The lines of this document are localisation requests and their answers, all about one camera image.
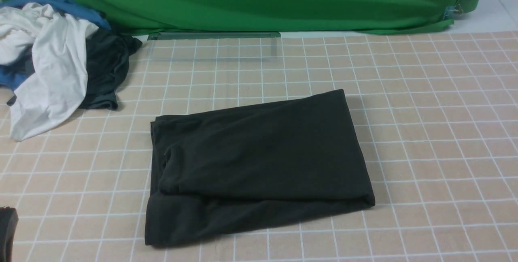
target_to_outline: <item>black object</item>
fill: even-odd
[[[343,90],[151,124],[146,245],[364,210],[374,194]]]
[[[11,262],[18,214],[15,208],[0,207],[0,262]]]
[[[87,50],[87,94],[79,106],[80,109],[109,109],[117,110],[115,90],[124,82],[130,68],[130,55],[142,46],[142,42],[126,35],[116,35],[99,28],[86,40]],[[29,54],[18,70],[27,77],[34,74],[31,48]],[[13,96],[7,105],[12,106],[16,101]]]

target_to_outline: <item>white cloth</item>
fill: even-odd
[[[29,3],[0,9],[0,63],[16,59],[33,45],[35,73],[15,90],[11,138],[21,141],[67,120],[87,91],[86,38],[98,30],[88,20]]]

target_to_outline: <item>beige grid mat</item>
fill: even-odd
[[[14,261],[518,262],[518,33],[147,42],[120,111],[78,111],[9,140],[0,89],[0,205]],[[378,205],[144,246],[149,122],[344,89]]]

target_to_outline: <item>folded black cloth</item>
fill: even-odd
[[[151,124],[146,245],[364,210],[374,194],[343,90]]]

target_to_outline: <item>blue cloth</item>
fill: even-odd
[[[0,85],[15,91],[34,72],[32,50],[27,48],[11,65],[0,65]]]
[[[102,18],[98,11],[87,8],[73,0],[8,0],[7,2],[1,3],[0,8],[21,8],[30,2],[36,2],[41,5],[50,4],[56,11],[68,13],[77,18],[86,19],[102,29],[111,30],[109,22]]]
[[[6,85],[11,91],[15,91],[26,79],[25,74],[20,74],[9,66],[0,65],[0,85]]]

